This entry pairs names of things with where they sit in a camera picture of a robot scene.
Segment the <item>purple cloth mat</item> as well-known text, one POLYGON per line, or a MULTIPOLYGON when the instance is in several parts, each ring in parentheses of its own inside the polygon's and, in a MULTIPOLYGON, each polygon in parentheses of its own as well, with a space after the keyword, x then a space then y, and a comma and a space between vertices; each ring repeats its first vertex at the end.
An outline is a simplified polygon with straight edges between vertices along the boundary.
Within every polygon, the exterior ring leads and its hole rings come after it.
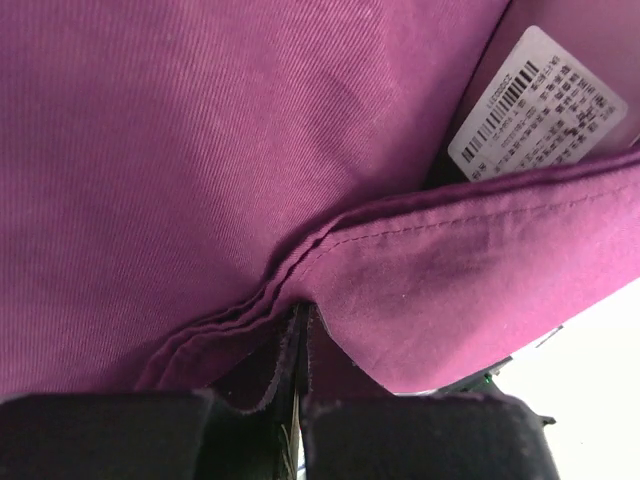
POLYGON ((428 189, 512 1, 5 1, 1 391, 212 385, 315 304, 395 393, 639 276, 639 145, 428 189))

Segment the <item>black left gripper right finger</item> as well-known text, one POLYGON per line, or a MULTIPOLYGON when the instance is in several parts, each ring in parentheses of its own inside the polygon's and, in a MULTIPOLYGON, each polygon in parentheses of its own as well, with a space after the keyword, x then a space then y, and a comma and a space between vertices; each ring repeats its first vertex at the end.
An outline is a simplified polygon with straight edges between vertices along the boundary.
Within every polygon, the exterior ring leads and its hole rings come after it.
POLYGON ((318 307, 298 308, 300 425, 309 479, 556 479, 551 417, 489 373, 426 395, 394 395, 333 341, 318 307))

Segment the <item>white barcode label sticker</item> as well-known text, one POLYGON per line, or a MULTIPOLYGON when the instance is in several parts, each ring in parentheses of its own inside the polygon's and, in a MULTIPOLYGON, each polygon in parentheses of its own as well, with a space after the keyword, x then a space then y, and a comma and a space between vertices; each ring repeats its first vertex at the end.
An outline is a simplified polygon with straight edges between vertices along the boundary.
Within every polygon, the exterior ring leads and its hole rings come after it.
POLYGON ((451 140, 470 181, 587 155, 628 113, 627 103, 537 26, 525 30, 451 140))

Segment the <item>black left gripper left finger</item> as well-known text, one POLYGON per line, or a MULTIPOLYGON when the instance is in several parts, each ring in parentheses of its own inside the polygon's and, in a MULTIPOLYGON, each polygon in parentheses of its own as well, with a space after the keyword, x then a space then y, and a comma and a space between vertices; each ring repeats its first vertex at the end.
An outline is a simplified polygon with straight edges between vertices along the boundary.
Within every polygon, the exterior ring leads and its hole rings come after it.
POLYGON ((303 308, 208 387, 1 400, 4 479, 294 479, 303 308))

